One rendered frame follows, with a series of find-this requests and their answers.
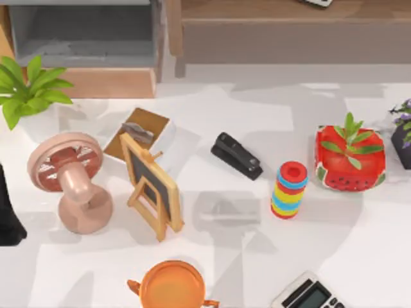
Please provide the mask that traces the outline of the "black stapler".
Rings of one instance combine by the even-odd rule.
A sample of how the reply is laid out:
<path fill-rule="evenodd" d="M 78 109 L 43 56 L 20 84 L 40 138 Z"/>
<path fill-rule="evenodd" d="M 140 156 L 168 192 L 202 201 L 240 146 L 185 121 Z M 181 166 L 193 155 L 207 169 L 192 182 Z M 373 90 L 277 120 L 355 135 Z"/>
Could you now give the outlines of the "black stapler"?
<path fill-rule="evenodd" d="M 211 153 L 251 180 L 263 173 L 260 160 L 226 132 L 216 138 Z"/>

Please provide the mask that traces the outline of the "wooden framed blackboard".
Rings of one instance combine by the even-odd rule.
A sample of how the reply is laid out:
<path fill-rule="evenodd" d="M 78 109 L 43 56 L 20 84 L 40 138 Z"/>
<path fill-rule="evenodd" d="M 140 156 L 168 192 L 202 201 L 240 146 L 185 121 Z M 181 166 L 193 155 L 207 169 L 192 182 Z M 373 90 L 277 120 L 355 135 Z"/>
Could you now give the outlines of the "wooden framed blackboard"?
<path fill-rule="evenodd" d="M 120 141 L 129 179 L 134 186 L 127 205 L 140 213 L 155 231 L 158 241 L 166 237 L 167 226 L 174 232 L 180 232 L 184 221 L 179 188 L 155 161 L 162 152 L 150 154 L 128 133 L 121 134 Z"/>

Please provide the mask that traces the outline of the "brown book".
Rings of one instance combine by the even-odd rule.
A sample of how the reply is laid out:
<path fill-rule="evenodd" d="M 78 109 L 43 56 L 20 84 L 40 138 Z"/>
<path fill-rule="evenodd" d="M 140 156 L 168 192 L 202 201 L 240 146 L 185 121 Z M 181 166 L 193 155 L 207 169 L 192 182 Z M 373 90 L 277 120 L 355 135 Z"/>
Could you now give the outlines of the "brown book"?
<path fill-rule="evenodd" d="M 121 124 L 123 123 L 139 125 L 143 130 L 153 135 L 152 141 L 148 144 L 141 141 L 137 142 L 142 148 L 148 149 L 151 154 L 156 154 L 159 151 L 165 152 L 171 146 L 177 132 L 177 128 L 171 119 L 142 108 L 136 108 L 128 118 L 121 122 Z M 103 152 L 106 155 L 124 160 L 119 138 L 124 132 L 126 130 L 120 126 L 117 132 L 106 142 L 103 147 Z"/>

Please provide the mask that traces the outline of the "stack of coloured rings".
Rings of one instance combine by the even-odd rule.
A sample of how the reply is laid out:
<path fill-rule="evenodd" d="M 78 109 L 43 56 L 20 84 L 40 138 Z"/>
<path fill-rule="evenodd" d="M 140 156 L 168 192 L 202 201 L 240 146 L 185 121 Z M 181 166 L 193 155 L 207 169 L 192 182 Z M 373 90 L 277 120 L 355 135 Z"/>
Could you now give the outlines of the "stack of coloured rings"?
<path fill-rule="evenodd" d="M 277 170 L 271 197 L 271 210 L 281 219 L 294 217 L 301 206 L 308 183 L 308 170 L 297 161 L 287 161 Z"/>

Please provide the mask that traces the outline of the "pink desk fan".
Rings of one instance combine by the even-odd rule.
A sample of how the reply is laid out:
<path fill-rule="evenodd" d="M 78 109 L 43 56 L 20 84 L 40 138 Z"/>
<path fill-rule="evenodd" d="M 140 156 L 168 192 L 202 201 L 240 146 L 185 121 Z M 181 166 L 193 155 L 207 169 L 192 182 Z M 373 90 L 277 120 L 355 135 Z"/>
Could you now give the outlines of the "pink desk fan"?
<path fill-rule="evenodd" d="M 91 234 L 107 225 L 112 212 L 111 195 L 92 178 L 103 164 L 97 140 L 86 133 L 60 133 L 41 144 L 28 159 L 32 183 L 47 192 L 62 192 L 58 215 L 77 234 Z"/>

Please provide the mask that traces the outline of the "orange trophy cup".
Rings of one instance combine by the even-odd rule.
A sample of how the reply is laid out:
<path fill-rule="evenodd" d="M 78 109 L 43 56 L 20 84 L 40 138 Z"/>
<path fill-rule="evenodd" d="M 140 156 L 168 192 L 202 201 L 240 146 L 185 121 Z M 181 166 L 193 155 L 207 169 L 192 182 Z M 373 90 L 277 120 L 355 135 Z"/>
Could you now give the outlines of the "orange trophy cup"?
<path fill-rule="evenodd" d="M 142 308 L 219 308 L 216 300 L 206 299 L 204 279 L 195 267 L 184 261 L 156 264 L 141 282 L 127 285 L 140 299 Z"/>

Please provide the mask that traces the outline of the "red watermelon plant pot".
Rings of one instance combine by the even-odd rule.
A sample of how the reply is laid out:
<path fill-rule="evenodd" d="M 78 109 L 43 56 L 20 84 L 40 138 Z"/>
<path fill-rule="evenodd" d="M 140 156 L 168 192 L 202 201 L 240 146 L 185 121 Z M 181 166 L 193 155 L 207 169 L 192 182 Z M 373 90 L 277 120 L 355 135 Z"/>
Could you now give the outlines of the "red watermelon plant pot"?
<path fill-rule="evenodd" d="M 320 126 L 315 136 L 315 174 L 330 189 L 360 192 L 386 179 L 381 135 L 347 113 L 343 126 Z"/>

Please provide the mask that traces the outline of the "wooden shelf unit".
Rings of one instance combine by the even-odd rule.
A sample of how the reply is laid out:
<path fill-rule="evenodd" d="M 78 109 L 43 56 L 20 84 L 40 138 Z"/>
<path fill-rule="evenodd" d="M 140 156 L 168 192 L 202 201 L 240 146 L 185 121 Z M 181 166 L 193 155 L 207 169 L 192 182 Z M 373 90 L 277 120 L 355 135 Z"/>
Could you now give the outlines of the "wooden shelf unit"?
<path fill-rule="evenodd" d="M 187 64 L 411 64 L 411 0 L 164 0 Z"/>

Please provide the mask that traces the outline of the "pulled-out wooden drawer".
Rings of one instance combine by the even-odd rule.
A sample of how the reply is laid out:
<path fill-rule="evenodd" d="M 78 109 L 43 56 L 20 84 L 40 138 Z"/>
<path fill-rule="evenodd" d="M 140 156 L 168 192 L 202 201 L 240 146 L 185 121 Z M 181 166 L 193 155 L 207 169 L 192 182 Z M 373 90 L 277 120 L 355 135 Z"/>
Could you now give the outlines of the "pulled-out wooden drawer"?
<path fill-rule="evenodd" d="M 0 0 L 0 56 L 65 67 L 72 98 L 153 98 L 163 43 L 159 0 Z"/>

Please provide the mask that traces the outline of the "white calculator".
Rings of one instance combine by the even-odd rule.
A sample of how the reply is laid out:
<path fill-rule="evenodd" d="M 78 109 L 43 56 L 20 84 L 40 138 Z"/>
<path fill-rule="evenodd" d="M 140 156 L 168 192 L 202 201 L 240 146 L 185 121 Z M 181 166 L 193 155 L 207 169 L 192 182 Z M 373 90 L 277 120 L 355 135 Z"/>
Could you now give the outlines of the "white calculator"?
<path fill-rule="evenodd" d="M 311 271 L 305 271 L 273 300 L 270 308 L 351 308 Z"/>

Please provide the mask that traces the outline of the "grey calculator on shelf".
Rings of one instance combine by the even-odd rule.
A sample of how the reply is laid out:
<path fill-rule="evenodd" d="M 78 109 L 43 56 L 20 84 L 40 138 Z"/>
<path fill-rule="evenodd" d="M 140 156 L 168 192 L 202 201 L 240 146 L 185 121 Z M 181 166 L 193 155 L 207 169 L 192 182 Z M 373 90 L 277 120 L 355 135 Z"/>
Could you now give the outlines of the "grey calculator on shelf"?
<path fill-rule="evenodd" d="M 327 8 L 331 5 L 333 0 L 298 0 L 302 3 L 310 4 L 319 8 Z"/>

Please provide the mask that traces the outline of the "green leafy plant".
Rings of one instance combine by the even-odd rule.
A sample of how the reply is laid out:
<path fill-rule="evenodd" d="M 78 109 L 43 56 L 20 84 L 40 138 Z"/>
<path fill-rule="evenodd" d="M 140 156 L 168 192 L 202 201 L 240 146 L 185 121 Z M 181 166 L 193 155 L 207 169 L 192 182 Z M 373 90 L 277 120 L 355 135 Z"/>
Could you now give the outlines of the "green leafy plant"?
<path fill-rule="evenodd" d="M 62 89 L 74 86 L 60 77 L 66 71 L 65 67 L 44 69 L 42 58 L 37 55 L 31 59 L 26 76 L 23 76 L 22 68 L 14 59 L 0 57 L 0 107 L 10 130 L 22 118 L 42 113 L 54 103 L 73 103 L 62 92 Z"/>

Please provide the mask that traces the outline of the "dark pot with purple flowers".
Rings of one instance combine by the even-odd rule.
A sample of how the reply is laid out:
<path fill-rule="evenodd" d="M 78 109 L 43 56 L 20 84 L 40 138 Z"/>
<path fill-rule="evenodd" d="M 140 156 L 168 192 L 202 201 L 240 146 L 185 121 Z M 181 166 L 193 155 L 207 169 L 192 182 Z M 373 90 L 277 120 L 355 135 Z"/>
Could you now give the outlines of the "dark pot with purple flowers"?
<path fill-rule="evenodd" d="M 389 113 L 398 115 L 394 120 L 396 129 L 391 137 L 392 144 L 403 167 L 411 170 L 411 98 L 390 109 Z"/>

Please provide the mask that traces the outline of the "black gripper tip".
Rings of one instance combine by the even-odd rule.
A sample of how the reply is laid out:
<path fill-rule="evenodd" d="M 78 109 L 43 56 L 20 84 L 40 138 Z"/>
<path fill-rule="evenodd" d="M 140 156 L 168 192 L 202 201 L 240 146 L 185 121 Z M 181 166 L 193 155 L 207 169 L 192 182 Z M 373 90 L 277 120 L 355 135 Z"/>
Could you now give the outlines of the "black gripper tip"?
<path fill-rule="evenodd" d="M 0 246 L 17 246 L 26 238 L 27 231 L 13 210 L 0 163 Z"/>

